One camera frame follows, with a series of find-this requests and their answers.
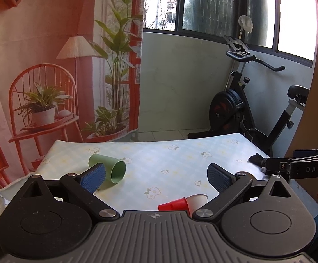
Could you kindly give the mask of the green plastic cup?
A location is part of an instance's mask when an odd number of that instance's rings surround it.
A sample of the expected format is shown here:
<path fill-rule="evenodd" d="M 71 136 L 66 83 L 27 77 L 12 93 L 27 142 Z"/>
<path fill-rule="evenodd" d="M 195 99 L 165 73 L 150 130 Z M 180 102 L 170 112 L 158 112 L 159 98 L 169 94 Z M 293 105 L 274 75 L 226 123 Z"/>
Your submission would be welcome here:
<path fill-rule="evenodd" d="M 88 160 L 89 167 L 98 163 L 102 163 L 105 167 L 106 180 L 113 184 L 118 184 L 123 180 L 126 174 L 126 163 L 123 160 L 101 154 L 90 156 Z"/>

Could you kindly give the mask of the red plastic cup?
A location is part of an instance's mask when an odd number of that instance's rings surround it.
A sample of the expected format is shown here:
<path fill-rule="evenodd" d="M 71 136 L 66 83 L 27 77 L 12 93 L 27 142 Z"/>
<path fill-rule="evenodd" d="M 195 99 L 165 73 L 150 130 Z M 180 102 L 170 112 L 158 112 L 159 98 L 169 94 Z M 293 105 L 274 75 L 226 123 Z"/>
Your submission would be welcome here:
<path fill-rule="evenodd" d="M 189 212 L 189 206 L 185 197 L 158 205 L 159 211 L 186 211 Z"/>

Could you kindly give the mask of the black exercise bike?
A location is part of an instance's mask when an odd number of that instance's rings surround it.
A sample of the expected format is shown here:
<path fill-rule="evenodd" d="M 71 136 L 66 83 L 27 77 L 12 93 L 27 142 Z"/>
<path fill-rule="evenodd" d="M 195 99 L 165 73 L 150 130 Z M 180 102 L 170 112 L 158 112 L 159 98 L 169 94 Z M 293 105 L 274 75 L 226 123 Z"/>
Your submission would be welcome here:
<path fill-rule="evenodd" d="M 248 16 L 238 19 L 238 37 L 224 37 L 232 59 L 231 72 L 223 91 L 213 97 L 208 111 L 210 128 L 191 132 L 189 139 L 239 133 L 269 156 L 283 156 L 304 111 L 309 89 L 275 80 L 286 70 L 258 58 L 242 40 L 251 33 L 253 22 Z"/>

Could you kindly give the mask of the red printed backdrop curtain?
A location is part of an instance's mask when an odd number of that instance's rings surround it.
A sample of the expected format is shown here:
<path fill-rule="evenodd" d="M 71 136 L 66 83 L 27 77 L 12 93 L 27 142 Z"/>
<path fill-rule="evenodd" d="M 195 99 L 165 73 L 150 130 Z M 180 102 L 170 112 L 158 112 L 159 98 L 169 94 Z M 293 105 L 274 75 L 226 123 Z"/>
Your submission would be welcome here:
<path fill-rule="evenodd" d="M 0 0 L 0 189 L 53 143 L 136 132 L 144 0 Z"/>

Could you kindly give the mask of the floral checked tablecloth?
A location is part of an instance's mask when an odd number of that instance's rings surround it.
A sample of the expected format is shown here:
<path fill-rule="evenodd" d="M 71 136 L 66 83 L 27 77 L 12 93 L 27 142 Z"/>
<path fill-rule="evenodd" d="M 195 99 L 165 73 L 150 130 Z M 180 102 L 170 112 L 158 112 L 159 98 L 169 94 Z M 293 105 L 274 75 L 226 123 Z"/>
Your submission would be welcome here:
<path fill-rule="evenodd" d="M 114 157 L 126 163 L 126 174 L 118 184 L 105 181 L 95 196 L 119 213 L 156 210 L 160 204 L 195 194 L 215 198 L 218 193 L 207 180 L 211 163 L 232 174 L 245 171 L 265 180 L 260 168 L 249 162 L 260 152 L 240 134 L 158 142 L 56 141 L 36 173 L 45 180 L 59 179 L 66 173 L 84 172 L 93 155 Z"/>

